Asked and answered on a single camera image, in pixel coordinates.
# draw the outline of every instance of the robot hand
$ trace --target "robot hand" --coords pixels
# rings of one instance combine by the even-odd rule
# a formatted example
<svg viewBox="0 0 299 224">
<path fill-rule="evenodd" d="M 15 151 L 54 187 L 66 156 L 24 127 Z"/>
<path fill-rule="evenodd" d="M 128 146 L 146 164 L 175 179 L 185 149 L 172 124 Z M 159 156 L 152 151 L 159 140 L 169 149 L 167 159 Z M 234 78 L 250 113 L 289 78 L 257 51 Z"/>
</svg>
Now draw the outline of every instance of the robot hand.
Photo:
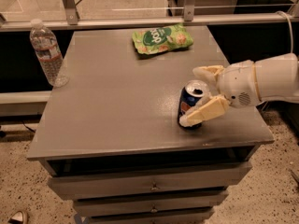
<svg viewBox="0 0 299 224">
<path fill-rule="evenodd" d="M 229 106 L 256 106 L 266 101 L 299 103 L 298 59 L 289 53 L 258 62 L 244 61 L 227 68 L 221 65 L 197 67 L 194 75 L 219 95 L 209 96 L 204 104 L 196 104 L 179 123 L 184 127 L 223 115 Z"/>
</svg>

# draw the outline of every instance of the soda can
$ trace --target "soda can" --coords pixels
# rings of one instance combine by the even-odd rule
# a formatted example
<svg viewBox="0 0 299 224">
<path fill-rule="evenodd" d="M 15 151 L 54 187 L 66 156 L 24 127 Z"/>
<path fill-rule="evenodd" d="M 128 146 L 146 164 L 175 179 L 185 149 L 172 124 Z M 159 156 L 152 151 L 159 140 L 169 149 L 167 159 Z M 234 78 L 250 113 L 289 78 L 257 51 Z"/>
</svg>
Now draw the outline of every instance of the soda can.
<svg viewBox="0 0 299 224">
<path fill-rule="evenodd" d="M 182 89 L 179 106 L 178 106 L 178 124 L 179 118 L 183 116 L 187 110 L 195 106 L 196 103 L 208 93 L 207 84 L 201 80 L 191 80 L 187 85 Z M 184 129 L 197 129 L 202 124 L 195 124 L 191 127 L 183 127 Z"/>
</svg>

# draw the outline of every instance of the green chip bag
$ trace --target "green chip bag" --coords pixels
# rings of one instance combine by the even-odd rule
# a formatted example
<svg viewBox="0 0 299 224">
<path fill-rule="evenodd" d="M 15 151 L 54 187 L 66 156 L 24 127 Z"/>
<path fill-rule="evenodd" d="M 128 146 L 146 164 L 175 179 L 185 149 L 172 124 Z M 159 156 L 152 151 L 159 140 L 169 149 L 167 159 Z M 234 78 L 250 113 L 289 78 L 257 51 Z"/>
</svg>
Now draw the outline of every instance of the green chip bag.
<svg viewBox="0 0 299 224">
<path fill-rule="evenodd" d="M 187 48 L 193 44 L 193 39 L 181 23 L 150 31 L 133 32 L 132 39 L 140 54 L 156 54 Z"/>
</svg>

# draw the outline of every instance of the water bottle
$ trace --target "water bottle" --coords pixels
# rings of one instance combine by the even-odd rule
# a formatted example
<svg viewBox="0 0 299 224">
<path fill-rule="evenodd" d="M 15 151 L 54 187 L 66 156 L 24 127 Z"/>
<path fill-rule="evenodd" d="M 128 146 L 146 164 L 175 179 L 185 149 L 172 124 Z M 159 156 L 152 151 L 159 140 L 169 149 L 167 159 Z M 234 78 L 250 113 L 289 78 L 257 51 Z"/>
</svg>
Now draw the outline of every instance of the water bottle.
<svg viewBox="0 0 299 224">
<path fill-rule="evenodd" d="M 44 26 L 41 19 L 33 19 L 31 24 L 33 28 L 30 33 L 30 41 L 45 76 L 53 87 L 62 87 L 68 82 L 69 77 L 56 36 Z"/>
</svg>

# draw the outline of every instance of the shoe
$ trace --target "shoe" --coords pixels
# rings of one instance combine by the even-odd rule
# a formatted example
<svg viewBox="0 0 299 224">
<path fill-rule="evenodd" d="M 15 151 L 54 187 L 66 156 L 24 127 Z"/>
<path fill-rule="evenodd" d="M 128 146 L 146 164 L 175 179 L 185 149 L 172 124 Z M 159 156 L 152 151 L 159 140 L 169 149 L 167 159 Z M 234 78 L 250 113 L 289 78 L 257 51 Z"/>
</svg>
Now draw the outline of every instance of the shoe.
<svg viewBox="0 0 299 224">
<path fill-rule="evenodd" d="M 11 224 L 28 224 L 27 213 L 23 211 L 16 212 L 8 221 Z"/>
</svg>

